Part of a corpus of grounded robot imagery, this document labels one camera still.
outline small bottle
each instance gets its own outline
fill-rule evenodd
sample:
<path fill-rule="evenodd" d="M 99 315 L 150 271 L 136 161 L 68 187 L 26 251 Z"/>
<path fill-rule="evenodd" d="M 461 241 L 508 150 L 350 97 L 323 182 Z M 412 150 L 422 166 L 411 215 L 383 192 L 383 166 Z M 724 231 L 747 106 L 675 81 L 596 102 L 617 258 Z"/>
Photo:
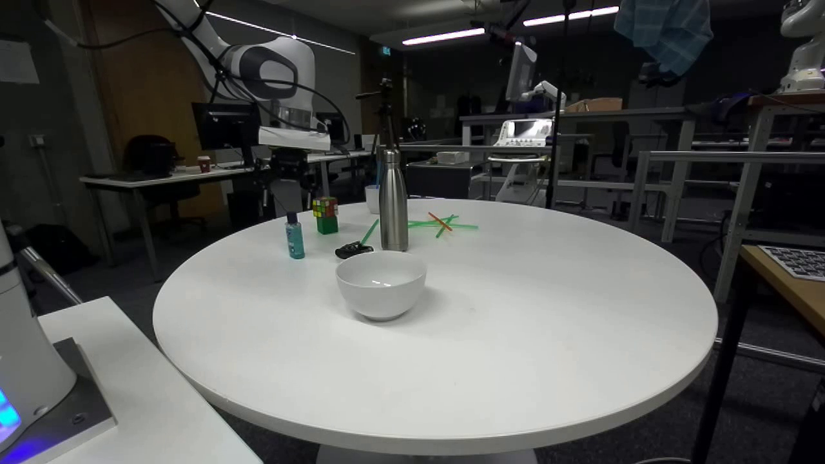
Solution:
<path fill-rule="evenodd" d="M 305 231 L 301 231 L 301 222 L 293 212 L 287 213 L 287 244 L 288 244 L 288 255 L 293 260 L 305 258 Z"/>

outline table surface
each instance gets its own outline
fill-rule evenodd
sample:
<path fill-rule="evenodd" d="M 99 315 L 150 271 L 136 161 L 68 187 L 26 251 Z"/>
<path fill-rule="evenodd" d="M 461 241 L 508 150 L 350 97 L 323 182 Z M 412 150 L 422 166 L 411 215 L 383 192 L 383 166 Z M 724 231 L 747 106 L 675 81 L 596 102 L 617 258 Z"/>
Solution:
<path fill-rule="evenodd" d="M 51 311 L 42 325 L 50 340 L 78 340 L 115 416 L 53 464 L 260 462 L 111 298 Z"/>
<path fill-rule="evenodd" d="M 300 215 L 305 260 L 288 260 L 280 219 L 193 255 L 154 302 L 157 340 L 233 414 L 411 456 L 596 434 L 664 405 L 701 371 L 717 307 L 662 248 L 546 208 L 411 201 L 411 222 L 427 212 L 458 215 L 441 240 L 435 227 L 411 230 L 427 290 L 399 318 L 364 322 L 334 288 L 332 249 L 374 222 L 356 204 L 341 208 L 337 235 Z"/>
<path fill-rule="evenodd" d="M 753 94 L 751 107 L 777 107 L 777 106 L 825 106 L 825 93 L 769 93 Z"/>
<path fill-rule="evenodd" d="M 764 276 L 819 334 L 825 334 L 825 280 L 795 279 L 756 244 L 743 248 L 743 260 Z"/>
<path fill-rule="evenodd" d="M 310 151 L 307 161 L 334 161 L 334 160 L 356 160 L 356 156 L 371 156 L 371 151 Z M 202 173 L 199 164 L 177 164 L 172 175 L 167 177 L 106 177 L 106 175 L 81 175 L 81 182 L 90 187 L 122 187 L 122 191 L 139 191 L 139 187 L 154 187 L 154 184 L 171 184 L 171 182 L 211 182 L 211 179 L 227 179 L 249 175 L 256 166 L 244 164 L 217 164 L 209 173 Z"/>

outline chair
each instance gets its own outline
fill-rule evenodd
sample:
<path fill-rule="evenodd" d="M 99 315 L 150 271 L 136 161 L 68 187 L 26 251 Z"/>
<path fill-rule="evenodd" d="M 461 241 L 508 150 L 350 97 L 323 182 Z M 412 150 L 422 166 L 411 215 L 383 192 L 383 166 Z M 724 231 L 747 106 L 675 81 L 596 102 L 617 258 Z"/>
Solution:
<path fill-rule="evenodd" d="M 124 170 L 150 177 L 167 177 L 180 154 L 175 143 L 160 133 L 136 133 L 127 141 L 124 150 Z M 199 195 L 202 187 L 195 182 L 177 182 L 177 184 L 157 184 L 146 187 L 145 204 L 146 208 L 167 206 L 171 208 L 171 224 L 180 224 L 177 201 Z"/>

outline table leg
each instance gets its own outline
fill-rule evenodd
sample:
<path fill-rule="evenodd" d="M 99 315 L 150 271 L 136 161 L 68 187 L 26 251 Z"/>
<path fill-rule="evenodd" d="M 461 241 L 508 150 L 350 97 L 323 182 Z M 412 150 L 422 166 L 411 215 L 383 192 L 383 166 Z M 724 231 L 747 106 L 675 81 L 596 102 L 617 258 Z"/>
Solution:
<path fill-rule="evenodd" d="M 160 264 L 157 264 L 157 251 L 154 251 L 154 240 L 153 240 L 153 224 L 150 224 L 150 213 L 146 213 L 146 204 L 142 197 L 139 191 L 131 191 L 131 206 L 135 206 L 135 213 L 139 219 L 139 231 L 145 237 L 145 248 L 146 248 L 146 255 L 150 255 L 150 264 L 154 273 L 160 273 Z"/>
<path fill-rule="evenodd" d="M 472 126 L 461 123 L 461 147 L 469 147 L 469 143 L 472 143 Z"/>
<path fill-rule="evenodd" d="M 543 191 L 543 206 L 555 208 L 557 206 L 557 179 L 561 175 L 561 161 L 560 161 L 560 147 L 551 141 L 548 147 L 548 166 L 546 166 L 546 191 Z"/>
<path fill-rule="evenodd" d="M 329 164 L 320 161 L 320 191 L 329 195 Z"/>
<path fill-rule="evenodd" d="M 650 156 L 646 156 L 646 151 L 639 151 L 636 177 L 635 177 L 635 195 L 630 201 L 630 230 L 639 230 L 639 222 L 641 222 L 646 170 L 650 170 Z"/>
<path fill-rule="evenodd" d="M 675 235 L 677 206 L 681 206 L 681 195 L 686 192 L 686 179 L 688 179 L 688 161 L 675 161 L 672 179 L 668 187 L 662 237 L 659 237 L 659 241 L 664 244 L 672 241 L 672 235 Z"/>
<path fill-rule="evenodd" d="M 717 282 L 715 282 L 717 302 L 724 302 L 730 294 L 730 280 L 738 268 L 738 249 L 743 248 L 757 175 L 760 175 L 760 161 L 746 161 L 743 175 L 739 175 L 738 197 L 731 204 L 731 213 L 730 213 L 730 224 L 726 224 L 726 235 L 724 235 Z"/>
<path fill-rule="evenodd" d="M 730 307 L 722 347 L 720 347 L 717 366 L 715 366 L 711 389 L 703 400 L 703 413 L 701 413 L 699 433 L 693 440 L 690 464 L 706 464 L 706 456 L 711 450 L 726 378 L 731 371 L 731 360 L 738 355 L 738 346 L 743 338 L 743 328 L 746 328 L 746 316 L 747 316 L 753 295 L 756 295 L 756 273 L 747 262 L 743 262 L 739 273 L 738 273 L 738 295 Z"/>
<path fill-rule="evenodd" d="M 693 117 L 681 120 L 677 150 L 690 150 L 693 137 L 695 137 L 695 120 Z M 662 237 L 659 237 L 664 244 L 672 241 L 672 235 L 675 235 L 677 204 L 686 191 L 686 179 L 688 179 L 688 161 L 675 161 L 672 179 L 668 187 L 668 204 L 664 204 L 664 227 L 662 227 Z"/>
<path fill-rule="evenodd" d="M 747 150 L 751 151 L 766 150 L 771 130 L 774 130 L 774 110 L 764 107 L 757 114 L 756 123 L 753 123 L 753 137 L 751 137 L 751 147 Z M 739 251 L 739 244 L 743 244 L 743 237 L 746 237 L 753 195 L 756 195 L 756 187 L 757 187 L 757 177 L 760 177 L 760 164 L 757 161 L 746 161 L 743 164 L 743 175 L 739 175 L 739 184 L 738 184 L 738 197 L 731 204 L 731 213 L 730 213 L 730 224 L 726 224 L 726 235 L 724 235 L 720 273 L 717 273 L 717 280 L 715 280 L 717 302 L 726 298 L 730 280 L 731 280 L 735 262 L 738 262 L 738 251 Z"/>
<path fill-rule="evenodd" d="M 318 464 L 539 464 L 533 450 L 489 456 L 392 456 L 323 446 Z"/>
<path fill-rule="evenodd" d="M 113 264 L 113 240 L 111 240 L 111 230 L 106 224 L 100 192 L 99 191 L 87 191 L 87 192 L 90 192 L 90 201 L 93 201 L 93 208 L 96 208 L 96 215 L 99 215 L 99 231 L 100 231 L 100 240 L 104 240 L 106 262 Z"/>
<path fill-rule="evenodd" d="M 517 164 L 510 164 L 508 177 L 502 179 L 502 184 L 496 192 L 496 201 L 505 197 L 508 184 L 516 179 L 516 170 L 517 170 Z"/>

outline monitor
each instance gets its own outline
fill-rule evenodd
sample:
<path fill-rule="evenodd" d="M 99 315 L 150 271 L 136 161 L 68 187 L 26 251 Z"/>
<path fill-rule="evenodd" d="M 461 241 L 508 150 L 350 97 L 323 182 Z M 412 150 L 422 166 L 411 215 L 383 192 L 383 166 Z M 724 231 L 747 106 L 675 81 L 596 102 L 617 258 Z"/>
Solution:
<path fill-rule="evenodd" d="M 505 89 L 508 102 L 524 102 L 525 93 L 533 89 L 537 62 L 539 54 L 530 45 L 516 40 Z"/>
<path fill-rule="evenodd" d="M 253 164 L 260 114 L 256 102 L 191 102 L 204 150 L 239 147 L 242 161 Z"/>

